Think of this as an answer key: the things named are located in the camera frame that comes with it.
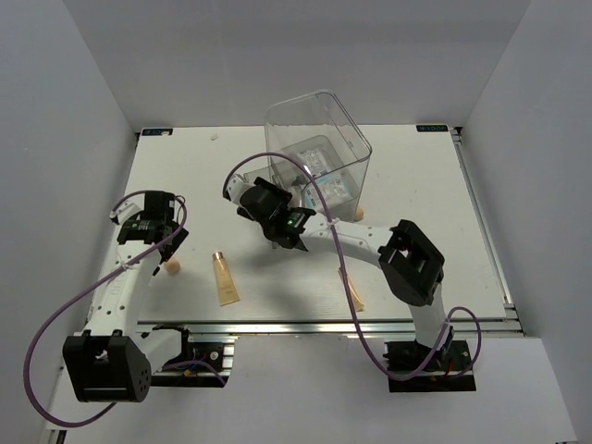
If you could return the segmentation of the white sachet packet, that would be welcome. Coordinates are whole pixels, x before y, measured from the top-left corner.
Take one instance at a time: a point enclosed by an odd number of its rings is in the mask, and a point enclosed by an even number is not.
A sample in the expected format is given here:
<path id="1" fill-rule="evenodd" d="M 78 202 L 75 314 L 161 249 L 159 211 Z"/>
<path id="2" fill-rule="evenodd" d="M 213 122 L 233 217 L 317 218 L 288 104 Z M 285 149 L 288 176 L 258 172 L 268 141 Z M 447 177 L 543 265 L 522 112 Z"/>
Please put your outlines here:
<path id="1" fill-rule="evenodd" d="M 315 183 L 329 208 L 345 204 L 355 197 L 355 190 L 346 174 L 329 174 L 319 177 Z M 313 185 L 307 185 L 302 191 L 302 202 L 305 207 L 315 211 L 323 209 L 317 189 Z"/>
<path id="2" fill-rule="evenodd" d="M 328 173 L 330 167 L 322 150 L 310 148 L 297 153 L 302 165 L 314 178 Z"/>

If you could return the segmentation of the clear plastic organizer box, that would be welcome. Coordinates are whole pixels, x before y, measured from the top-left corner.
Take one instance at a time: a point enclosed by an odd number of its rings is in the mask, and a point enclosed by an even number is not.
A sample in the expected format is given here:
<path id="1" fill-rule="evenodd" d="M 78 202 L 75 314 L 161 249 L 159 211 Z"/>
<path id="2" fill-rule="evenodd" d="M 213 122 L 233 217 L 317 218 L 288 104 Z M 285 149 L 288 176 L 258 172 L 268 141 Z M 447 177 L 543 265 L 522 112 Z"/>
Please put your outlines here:
<path id="1" fill-rule="evenodd" d="M 333 218 L 354 221 L 372 147 L 338 96 L 320 90 L 271 105 L 264 129 L 266 150 L 299 162 L 319 189 L 291 162 L 274 156 L 246 172 L 245 180 L 265 179 L 290 192 L 292 205 L 318 213 L 324 211 L 322 195 Z"/>

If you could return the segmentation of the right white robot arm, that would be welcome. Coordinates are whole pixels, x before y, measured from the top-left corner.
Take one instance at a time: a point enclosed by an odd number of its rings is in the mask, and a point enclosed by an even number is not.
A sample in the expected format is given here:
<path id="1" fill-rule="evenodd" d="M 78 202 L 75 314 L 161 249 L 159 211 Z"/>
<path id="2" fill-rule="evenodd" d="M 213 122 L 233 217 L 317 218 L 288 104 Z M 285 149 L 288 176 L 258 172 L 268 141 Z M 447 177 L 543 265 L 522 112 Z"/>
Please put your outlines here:
<path id="1" fill-rule="evenodd" d="M 314 210 L 292 206 L 289 192 L 261 178 L 250 184 L 233 176 L 225 197 L 284 249 L 335 252 L 336 233 L 342 254 L 379 268 L 392 294 L 409 306 L 419 361 L 437 369 L 450 359 L 453 332 L 441 296 L 445 260 L 414 222 L 403 219 L 394 228 L 382 228 L 328 221 Z"/>

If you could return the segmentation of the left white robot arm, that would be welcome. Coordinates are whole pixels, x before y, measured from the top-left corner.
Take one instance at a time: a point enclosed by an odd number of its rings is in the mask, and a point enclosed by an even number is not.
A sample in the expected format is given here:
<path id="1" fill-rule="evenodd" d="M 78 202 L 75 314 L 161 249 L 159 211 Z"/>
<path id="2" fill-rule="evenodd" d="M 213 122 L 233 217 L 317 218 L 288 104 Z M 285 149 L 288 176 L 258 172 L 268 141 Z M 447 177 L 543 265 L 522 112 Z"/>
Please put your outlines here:
<path id="1" fill-rule="evenodd" d="M 180 327 L 141 332 L 138 322 L 152 277 L 186 239 L 175 219 L 175 194 L 147 191 L 143 206 L 121 203 L 111 217 L 119 226 L 109 278 L 80 334 L 66 338 L 63 358 L 81 402 L 141 402 L 152 375 L 165 364 L 184 369 L 195 346 Z"/>

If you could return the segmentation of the left blue table label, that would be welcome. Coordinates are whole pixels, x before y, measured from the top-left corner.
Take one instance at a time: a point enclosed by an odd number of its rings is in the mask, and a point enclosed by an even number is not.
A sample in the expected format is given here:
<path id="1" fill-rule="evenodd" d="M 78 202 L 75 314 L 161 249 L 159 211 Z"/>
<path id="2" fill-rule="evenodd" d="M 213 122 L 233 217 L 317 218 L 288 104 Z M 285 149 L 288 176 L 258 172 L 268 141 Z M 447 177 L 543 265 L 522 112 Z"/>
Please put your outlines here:
<path id="1" fill-rule="evenodd" d="M 141 131 L 142 137 L 166 137 L 173 133 L 172 128 L 148 128 Z"/>

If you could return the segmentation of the blue table label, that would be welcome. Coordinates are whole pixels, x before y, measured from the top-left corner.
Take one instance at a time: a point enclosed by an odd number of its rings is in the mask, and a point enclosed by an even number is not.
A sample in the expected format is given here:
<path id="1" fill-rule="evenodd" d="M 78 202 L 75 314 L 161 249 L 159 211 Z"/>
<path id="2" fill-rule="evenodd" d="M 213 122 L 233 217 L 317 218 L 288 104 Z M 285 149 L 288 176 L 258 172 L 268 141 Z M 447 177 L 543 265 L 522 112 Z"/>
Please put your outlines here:
<path id="1" fill-rule="evenodd" d="M 448 132 L 449 128 L 445 124 L 418 124 L 415 126 L 418 132 Z"/>
<path id="2" fill-rule="evenodd" d="M 173 133 L 172 128 L 148 128 L 141 131 L 142 137 L 166 137 Z"/>

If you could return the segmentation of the wide gold cream tube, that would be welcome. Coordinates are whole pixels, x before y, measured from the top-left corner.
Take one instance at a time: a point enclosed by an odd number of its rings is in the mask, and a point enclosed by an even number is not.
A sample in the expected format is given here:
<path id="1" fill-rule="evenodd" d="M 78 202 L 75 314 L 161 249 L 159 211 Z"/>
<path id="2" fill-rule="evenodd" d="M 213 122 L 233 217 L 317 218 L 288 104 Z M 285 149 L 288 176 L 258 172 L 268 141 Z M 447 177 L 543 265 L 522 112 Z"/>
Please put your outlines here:
<path id="1" fill-rule="evenodd" d="M 231 276 L 228 263 L 222 252 L 212 254 L 216 277 L 218 301 L 221 307 L 238 302 L 241 298 Z"/>

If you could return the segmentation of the thin gold cream tube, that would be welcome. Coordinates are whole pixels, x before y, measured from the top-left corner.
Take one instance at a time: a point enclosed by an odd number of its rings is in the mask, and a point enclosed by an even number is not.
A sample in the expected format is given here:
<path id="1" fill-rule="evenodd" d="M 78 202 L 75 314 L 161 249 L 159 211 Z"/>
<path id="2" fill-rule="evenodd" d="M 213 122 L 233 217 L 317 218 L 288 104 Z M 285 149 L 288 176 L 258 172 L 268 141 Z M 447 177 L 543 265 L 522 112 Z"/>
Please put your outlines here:
<path id="1" fill-rule="evenodd" d="M 339 278 L 347 284 L 346 296 L 348 297 L 349 304 L 353 307 L 356 313 L 363 312 L 364 303 L 360 298 L 356 288 L 353 286 L 350 276 L 344 275 L 341 267 L 338 269 L 338 273 Z"/>

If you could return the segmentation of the right blue table label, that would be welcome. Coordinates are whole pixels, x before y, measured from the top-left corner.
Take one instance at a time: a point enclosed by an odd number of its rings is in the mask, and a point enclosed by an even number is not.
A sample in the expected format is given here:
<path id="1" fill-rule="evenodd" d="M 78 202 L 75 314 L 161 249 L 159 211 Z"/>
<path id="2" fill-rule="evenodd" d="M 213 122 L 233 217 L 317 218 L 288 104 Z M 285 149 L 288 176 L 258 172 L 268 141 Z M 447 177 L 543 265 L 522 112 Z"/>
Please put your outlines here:
<path id="1" fill-rule="evenodd" d="M 445 124 L 418 124 L 415 126 L 418 132 L 448 132 L 449 128 Z"/>

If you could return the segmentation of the aluminium front rail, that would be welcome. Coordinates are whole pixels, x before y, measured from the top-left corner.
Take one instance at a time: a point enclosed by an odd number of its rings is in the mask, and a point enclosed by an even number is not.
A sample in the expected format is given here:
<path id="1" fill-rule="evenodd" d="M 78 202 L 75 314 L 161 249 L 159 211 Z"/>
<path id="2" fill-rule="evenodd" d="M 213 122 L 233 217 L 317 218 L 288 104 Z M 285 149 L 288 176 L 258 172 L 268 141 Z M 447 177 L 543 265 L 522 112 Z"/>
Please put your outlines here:
<path id="1" fill-rule="evenodd" d="M 355 334 L 352 323 L 246 323 L 246 324 L 184 324 L 194 334 Z M 502 337 L 504 335 L 522 336 L 520 322 L 516 318 L 494 321 L 480 321 L 484 335 Z M 364 334 L 403 334 L 413 336 L 415 328 L 411 322 L 362 322 Z"/>

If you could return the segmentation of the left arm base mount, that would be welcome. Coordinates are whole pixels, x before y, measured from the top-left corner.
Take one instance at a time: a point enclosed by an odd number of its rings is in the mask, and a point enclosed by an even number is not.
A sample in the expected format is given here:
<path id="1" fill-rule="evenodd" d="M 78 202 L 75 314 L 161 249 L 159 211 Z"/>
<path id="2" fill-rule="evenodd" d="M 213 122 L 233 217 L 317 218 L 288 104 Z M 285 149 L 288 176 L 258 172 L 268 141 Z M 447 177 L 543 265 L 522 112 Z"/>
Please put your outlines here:
<path id="1" fill-rule="evenodd" d="M 153 388 L 217 388 L 228 381 L 234 340 L 194 333 L 183 325 L 143 326 L 140 348 L 152 367 Z"/>

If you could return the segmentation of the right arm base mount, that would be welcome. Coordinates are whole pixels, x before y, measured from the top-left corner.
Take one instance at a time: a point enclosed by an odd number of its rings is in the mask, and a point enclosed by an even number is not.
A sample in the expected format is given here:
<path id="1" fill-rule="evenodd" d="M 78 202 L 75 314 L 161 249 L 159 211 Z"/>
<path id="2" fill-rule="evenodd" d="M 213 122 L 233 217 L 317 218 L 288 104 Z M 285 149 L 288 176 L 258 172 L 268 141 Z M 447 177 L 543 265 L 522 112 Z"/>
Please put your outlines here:
<path id="1" fill-rule="evenodd" d="M 429 349 L 415 341 L 385 343 L 387 369 L 400 376 L 411 373 L 427 356 Z M 455 339 L 448 351 L 437 351 L 420 374 L 406 381 L 388 381 L 390 393 L 475 392 L 476 383 L 468 369 L 472 356 L 465 340 Z"/>

